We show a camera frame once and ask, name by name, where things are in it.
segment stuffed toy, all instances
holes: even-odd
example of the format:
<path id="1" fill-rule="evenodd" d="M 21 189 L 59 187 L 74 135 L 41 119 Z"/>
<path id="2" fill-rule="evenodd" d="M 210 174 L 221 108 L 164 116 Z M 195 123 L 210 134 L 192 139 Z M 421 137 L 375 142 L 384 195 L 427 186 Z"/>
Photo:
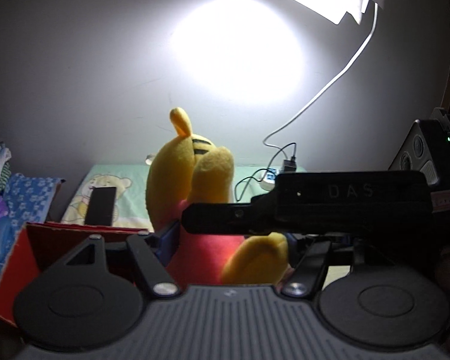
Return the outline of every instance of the stuffed toy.
<path id="1" fill-rule="evenodd" d="M 231 152 L 192 133 L 181 108 L 170 112 L 177 136 L 165 144 L 150 166 L 146 205 L 154 229 L 180 219 L 192 203 L 228 203 L 234 174 Z M 279 282 L 288 267 L 284 235 L 250 237 L 196 235 L 180 228 L 179 247 L 167 270 L 182 287 L 189 284 L 261 284 Z"/>

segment pink label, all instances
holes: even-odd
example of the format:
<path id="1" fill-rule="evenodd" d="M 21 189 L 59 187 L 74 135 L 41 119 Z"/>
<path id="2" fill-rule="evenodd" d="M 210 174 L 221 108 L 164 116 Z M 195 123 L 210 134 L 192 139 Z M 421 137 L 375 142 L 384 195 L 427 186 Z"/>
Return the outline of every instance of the pink label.
<path id="1" fill-rule="evenodd" d="M 430 193 L 433 204 L 433 212 L 450 210 L 450 190 Z"/>

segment white cable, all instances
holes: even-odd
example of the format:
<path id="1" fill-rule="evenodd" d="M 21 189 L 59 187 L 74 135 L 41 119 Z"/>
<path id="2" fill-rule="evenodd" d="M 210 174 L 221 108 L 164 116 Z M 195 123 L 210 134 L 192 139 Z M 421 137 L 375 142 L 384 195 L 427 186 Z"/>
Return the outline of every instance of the white cable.
<path id="1" fill-rule="evenodd" d="M 352 59 L 350 60 L 350 62 L 348 62 L 347 66 L 345 66 L 343 68 L 343 70 L 338 73 L 335 77 L 333 77 L 330 82 L 325 85 L 320 92 L 318 92 L 315 97 L 313 97 L 313 99 L 311 99 L 307 104 L 305 104 L 303 106 L 303 108 L 298 111 L 295 116 L 293 116 L 288 122 L 286 122 L 283 126 L 277 128 L 277 130 L 275 130 L 274 132 L 270 133 L 269 135 L 267 135 L 265 137 L 265 139 L 263 140 L 263 144 L 265 146 L 268 147 L 274 147 L 275 149 L 280 149 L 279 146 L 276 145 L 272 145 L 271 143 L 267 143 L 267 140 L 269 140 L 270 137 L 272 137 L 273 135 L 275 135 L 277 132 L 282 131 L 285 127 L 289 126 L 290 124 L 292 124 L 301 114 L 303 114 L 308 107 L 310 107 L 315 100 L 317 100 L 320 96 L 322 96 L 322 94 L 328 89 L 330 88 L 330 86 L 332 86 L 335 81 L 337 81 L 341 76 L 343 76 L 348 69 L 353 65 L 353 63 L 356 61 L 356 59 L 360 56 L 360 54 L 362 54 L 362 51 L 365 49 L 365 47 L 368 45 L 368 42 L 370 42 L 370 39 L 372 38 L 373 33 L 375 32 L 375 27 L 377 25 L 377 15 L 378 15 L 378 4 L 375 3 L 375 14 L 373 16 L 373 25 L 372 25 L 372 30 L 370 31 L 370 34 L 368 34 L 367 38 L 365 39 L 365 41 L 363 42 L 363 44 L 360 46 L 360 48 L 358 49 L 358 51 L 355 53 L 355 55 L 352 57 Z"/>

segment green checkered cloth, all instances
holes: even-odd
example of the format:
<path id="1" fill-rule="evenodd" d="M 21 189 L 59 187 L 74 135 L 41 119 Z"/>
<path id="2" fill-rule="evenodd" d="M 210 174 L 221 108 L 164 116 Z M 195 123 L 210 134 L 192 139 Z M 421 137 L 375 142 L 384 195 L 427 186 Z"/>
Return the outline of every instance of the green checkered cloth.
<path id="1" fill-rule="evenodd" d="M 10 162 L 7 161 L 3 165 L 2 173 L 0 174 L 0 192 L 5 189 L 5 186 L 7 185 L 7 181 L 10 178 L 12 172 L 10 170 Z"/>

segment plush toy's red shirt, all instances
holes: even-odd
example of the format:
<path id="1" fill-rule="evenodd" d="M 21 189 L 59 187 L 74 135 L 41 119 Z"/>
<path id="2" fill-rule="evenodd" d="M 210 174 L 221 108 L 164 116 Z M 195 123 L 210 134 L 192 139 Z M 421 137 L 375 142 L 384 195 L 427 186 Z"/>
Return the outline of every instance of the plush toy's red shirt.
<path id="1" fill-rule="evenodd" d="M 183 200 L 163 225 L 173 218 L 181 218 L 189 205 Z M 197 235 L 181 227 L 180 244 L 167 271 L 183 290 L 189 284 L 218 285 L 225 263 L 243 241 L 241 235 Z"/>

